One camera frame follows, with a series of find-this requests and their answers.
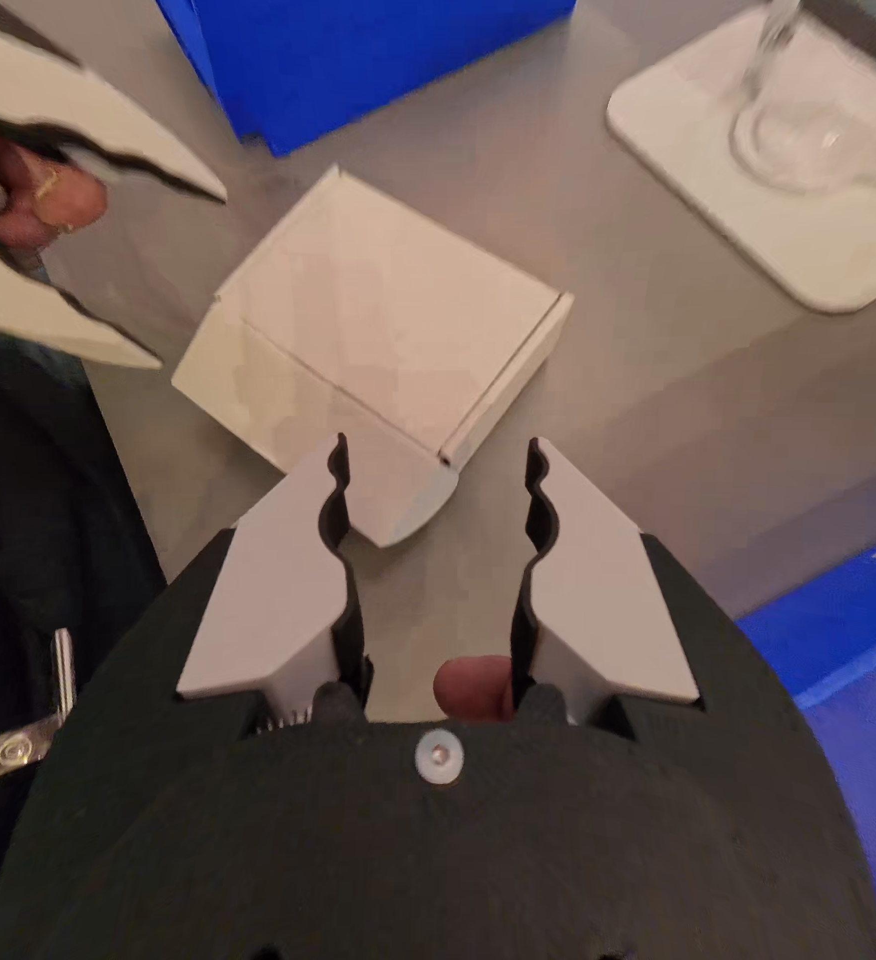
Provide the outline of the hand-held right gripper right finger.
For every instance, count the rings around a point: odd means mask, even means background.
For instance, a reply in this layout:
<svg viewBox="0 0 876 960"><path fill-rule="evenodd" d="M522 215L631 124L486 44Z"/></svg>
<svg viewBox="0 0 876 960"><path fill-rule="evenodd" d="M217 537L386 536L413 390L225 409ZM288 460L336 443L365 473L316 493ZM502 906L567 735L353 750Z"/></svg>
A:
<svg viewBox="0 0 876 960"><path fill-rule="evenodd" d="M529 441L525 566L512 623L514 708L534 686L583 725L612 697L689 706L700 690L636 522L546 438Z"/></svg>

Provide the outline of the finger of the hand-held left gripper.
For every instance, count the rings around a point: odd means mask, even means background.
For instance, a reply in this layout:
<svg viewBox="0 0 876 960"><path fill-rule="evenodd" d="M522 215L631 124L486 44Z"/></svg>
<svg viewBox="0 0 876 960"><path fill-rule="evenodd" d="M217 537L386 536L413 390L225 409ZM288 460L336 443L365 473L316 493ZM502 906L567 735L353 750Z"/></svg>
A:
<svg viewBox="0 0 876 960"><path fill-rule="evenodd" d="M156 371L161 360L112 325L87 315L63 291L0 258L0 331L88 361Z"/></svg>
<svg viewBox="0 0 876 960"><path fill-rule="evenodd" d="M0 124L76 145L224 203L227 188L167 127L84 66L0 30Z"/></svg>

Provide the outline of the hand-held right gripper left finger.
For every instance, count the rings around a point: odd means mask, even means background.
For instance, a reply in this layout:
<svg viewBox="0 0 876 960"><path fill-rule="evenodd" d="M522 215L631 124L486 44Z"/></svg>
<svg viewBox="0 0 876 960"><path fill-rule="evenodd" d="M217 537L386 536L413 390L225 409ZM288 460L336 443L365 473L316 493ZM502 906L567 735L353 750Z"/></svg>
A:
<svg viewBox="0 0 876 960"><path fill-rule="evenodd" d="M345 434L329 435L232 526L177 681L184 700L255 692L277 722L308 722L328 685L365 721L371 660L354 574Z"/></svg>

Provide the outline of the white cardboard box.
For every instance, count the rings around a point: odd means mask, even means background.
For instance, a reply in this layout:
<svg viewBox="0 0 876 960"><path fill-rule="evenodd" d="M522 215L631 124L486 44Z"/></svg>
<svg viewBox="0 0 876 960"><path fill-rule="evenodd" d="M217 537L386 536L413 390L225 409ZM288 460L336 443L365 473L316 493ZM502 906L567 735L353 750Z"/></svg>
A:
<svg viewBox="0 0 876 960"><path fill-rule="evenodd" d="M344 434L350 523L388 548L452 497L573 304L334 165L218 288L171 383L284 474Z"/></svg>

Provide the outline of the person's left hand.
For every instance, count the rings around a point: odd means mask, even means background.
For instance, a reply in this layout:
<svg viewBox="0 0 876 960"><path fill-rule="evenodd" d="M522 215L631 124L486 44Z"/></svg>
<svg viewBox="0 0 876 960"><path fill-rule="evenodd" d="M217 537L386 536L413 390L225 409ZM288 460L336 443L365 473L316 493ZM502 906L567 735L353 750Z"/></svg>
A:
<svg viewBox="0 0 876 960"><path fill-rule="evenodd" d="M107 211L106 186L68 162L47 158L0 134L0 244L35 255L60 235L98 221Z"/></svg>

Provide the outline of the person's right hand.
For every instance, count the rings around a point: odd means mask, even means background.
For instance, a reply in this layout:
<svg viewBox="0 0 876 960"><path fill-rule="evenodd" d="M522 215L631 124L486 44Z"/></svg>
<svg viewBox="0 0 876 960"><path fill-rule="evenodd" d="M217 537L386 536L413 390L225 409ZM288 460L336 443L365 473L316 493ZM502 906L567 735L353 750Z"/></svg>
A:
<svg viewBox="0 0 876 960"><path fill-rule="evenodd" d="M512 661L499 654L450 659L436 672L433 694L443 714L469 722L509 722L515 712Z"/></svg>

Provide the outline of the blue plastic bin with tag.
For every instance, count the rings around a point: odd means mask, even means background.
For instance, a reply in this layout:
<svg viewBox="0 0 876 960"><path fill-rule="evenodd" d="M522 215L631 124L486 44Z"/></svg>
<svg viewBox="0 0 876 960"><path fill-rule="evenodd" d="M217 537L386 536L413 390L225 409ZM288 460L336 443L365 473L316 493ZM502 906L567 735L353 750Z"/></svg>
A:
<svg viewBox="0 0 876 960"><path fill-rule="evenodd" d="M738 625L821 744L876 882L876 545Z"/></svg>

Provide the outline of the silver metal clasp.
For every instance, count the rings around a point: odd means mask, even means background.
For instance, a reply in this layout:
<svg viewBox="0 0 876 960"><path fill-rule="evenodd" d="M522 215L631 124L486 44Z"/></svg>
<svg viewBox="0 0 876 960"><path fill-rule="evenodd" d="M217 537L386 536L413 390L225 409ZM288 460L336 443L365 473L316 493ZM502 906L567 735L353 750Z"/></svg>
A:
<svg viewBox="0 0 876 960"><path fill-rule="evenodd" d="M54 708L36 722L0 734L0 778L43 761L75 706L77 684L69 630L55 631L53 653Z"/></svg>

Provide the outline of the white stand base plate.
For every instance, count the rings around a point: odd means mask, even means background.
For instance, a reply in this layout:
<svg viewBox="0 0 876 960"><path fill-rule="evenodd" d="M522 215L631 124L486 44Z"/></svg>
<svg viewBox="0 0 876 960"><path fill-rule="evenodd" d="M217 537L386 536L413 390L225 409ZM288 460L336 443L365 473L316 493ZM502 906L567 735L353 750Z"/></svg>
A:
<svg viewBox="0 0 876 960"><path fill-rule="evenodd" d="M762 184L732 154L732 108L756 51L751 6L626 79L611 133L757 269L826 315L876 301L876 187L794 193Z"/></svg>

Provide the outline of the clear acrylic bracket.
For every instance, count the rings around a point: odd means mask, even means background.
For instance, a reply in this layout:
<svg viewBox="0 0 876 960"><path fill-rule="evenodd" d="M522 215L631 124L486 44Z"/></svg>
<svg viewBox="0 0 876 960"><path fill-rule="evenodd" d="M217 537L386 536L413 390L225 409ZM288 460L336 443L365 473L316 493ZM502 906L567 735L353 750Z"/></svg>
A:
<svg viewBox="0 0 876 960"><path fill-rule="evenodd" d="M787 193L876 189L876 63L802 16L802 2L769 2L736 95L732 155Z"/></svg>

